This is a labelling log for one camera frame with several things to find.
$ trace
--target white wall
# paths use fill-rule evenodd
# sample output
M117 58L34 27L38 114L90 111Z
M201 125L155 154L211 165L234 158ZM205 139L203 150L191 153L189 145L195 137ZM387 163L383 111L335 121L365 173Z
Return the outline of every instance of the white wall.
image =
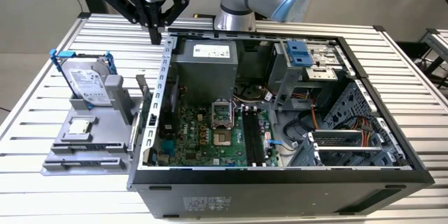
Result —
M418 40L426 28L448 28L445 0L313 0L306 22L383 25L394 39Z
M0 52L47 53L79 13L77 0L0 0Z

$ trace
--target side panel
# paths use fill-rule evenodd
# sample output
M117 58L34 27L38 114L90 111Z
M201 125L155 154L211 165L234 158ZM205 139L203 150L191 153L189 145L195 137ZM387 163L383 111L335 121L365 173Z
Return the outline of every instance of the side panel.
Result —
M146 184L137 189L155 218L233 218L366 215L421 187L383 183Z

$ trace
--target aluminum extrusion table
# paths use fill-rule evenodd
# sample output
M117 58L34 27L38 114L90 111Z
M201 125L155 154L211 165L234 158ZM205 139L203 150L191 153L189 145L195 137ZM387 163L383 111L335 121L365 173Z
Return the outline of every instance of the aluminum extrusion table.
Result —
M213 20L181 18L173 27L213 29ZM387 32L373 26L267 21L258 22L257 29L266 33L346 38L437 183L366 217L179 221L411 224L425 219L426 224L447 223L448 102ZM79 18L58 50L90 54L110 50L131 95L142 95L134 78L137 74L145 73L150 86L155 86L163 46L153 45L149 33L122 16L93 14L90 18ZM0 217L0 222L154 223L139 194L126 189L127 175L45 177L39 173L71 108L70 96L67 83L49 61L0 126L0 216L7 216Z

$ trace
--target wire bundle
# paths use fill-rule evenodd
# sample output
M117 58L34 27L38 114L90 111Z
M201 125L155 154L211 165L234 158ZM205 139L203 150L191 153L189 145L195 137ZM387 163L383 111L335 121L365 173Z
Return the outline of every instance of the wire bundle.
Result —
M318 121L317 121L317 112L315 112L315 107L317 107L317 99L313 100L313 103L311 103L311 116L313 116L313 119L314 119L314 126L315 126L315 129L319 130L319 125L318 125Z
M358 116L357 117L357 123L353 126L353 130L355 130L359 126L359 123L365 126L371 126L371 122L365 116ZM362 128L362 147L369 147L370 146L370 137L371 137L371 132L363 130Z
M265 102L266 100L263 99L263 97L266 96L266 94L270 92L273 93L273 96L274 98L277 97L278 93L273 92L267 87L263 87L262 86L262 90L263 90L263 94L259 95L258 97L254 97L254 98L249 98L246 96L243 96L243 93L246 91L246 89L250 87L250 85L247 85L242 91L241 94L238 93L234 93L234 97L241 101L241 102L245 102L245 103L257 103L257 102ZM294 98L299 98L299 99L309 99L309 94L293 94L291 95Z

